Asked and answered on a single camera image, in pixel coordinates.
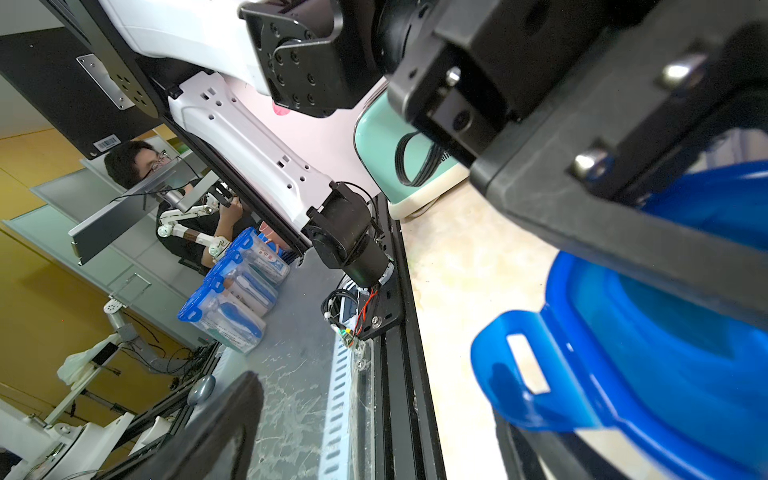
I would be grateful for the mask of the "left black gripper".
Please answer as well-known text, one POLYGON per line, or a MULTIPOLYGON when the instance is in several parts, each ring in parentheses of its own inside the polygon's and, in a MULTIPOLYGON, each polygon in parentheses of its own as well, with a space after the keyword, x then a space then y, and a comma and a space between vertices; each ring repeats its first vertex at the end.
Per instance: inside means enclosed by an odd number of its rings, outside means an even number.
POLYGON ((446 1, 406 48, 390 100, 468 165, 538 110, 600 38, 617 48, 610 84, 632 99, 654 50, 691 45, 659 74, 668 98, 619 143, 593 145, 598 165, 680 168, 713 135, 766 128, 763 1, 446 1))

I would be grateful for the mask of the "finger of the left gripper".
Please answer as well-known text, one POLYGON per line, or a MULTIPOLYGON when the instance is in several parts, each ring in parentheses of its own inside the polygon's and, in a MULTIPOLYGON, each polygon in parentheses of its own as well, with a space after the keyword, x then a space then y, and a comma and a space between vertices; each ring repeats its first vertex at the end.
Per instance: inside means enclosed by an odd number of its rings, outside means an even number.
POLYGON ((764 251, 641 210, 709 141, 767 123, 767 27, 600 37, 470 169, 503 216, 547 243, 759 329, 764 251))

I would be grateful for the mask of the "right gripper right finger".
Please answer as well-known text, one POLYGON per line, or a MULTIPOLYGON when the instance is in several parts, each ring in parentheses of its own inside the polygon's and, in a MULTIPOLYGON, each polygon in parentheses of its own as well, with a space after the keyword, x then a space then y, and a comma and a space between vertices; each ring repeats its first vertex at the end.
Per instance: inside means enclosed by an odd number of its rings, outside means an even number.
POLYGON ((646 479, 648 460, 616 430, 575 433, 519 429, 495 413, 510 479, 646 479))

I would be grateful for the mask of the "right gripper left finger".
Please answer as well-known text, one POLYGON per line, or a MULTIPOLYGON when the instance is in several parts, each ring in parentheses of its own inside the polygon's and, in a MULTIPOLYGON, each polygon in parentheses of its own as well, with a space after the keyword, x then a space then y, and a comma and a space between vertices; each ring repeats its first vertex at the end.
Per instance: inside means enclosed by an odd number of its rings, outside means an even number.
POLYGON ((131 479, 245 479, 264 404, 253 372, 240 375, 131 479))

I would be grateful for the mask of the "blue lid toiletry container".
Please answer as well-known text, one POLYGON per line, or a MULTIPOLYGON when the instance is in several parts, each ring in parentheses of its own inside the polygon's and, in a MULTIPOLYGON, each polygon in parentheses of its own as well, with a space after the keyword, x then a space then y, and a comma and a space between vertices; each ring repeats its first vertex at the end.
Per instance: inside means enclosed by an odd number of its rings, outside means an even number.
POLYGON ((615 427, 685 479, 767 475, 766 331, 569 253, 543 308, 498 316, 471 364, 516 427, 615 427))

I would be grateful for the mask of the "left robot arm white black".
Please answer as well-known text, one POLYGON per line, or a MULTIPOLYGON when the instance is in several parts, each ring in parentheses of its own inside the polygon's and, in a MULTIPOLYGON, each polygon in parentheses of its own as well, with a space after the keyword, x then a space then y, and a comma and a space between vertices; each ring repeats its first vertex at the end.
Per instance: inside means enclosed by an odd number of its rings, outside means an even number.
POLYGON ((501 215, 759 329, 767 251, 653 216, 720 135, 767 127, 763 1, 50 1, 138 109, 298 252, 377 252, 339 184, 373 100, 501 215))

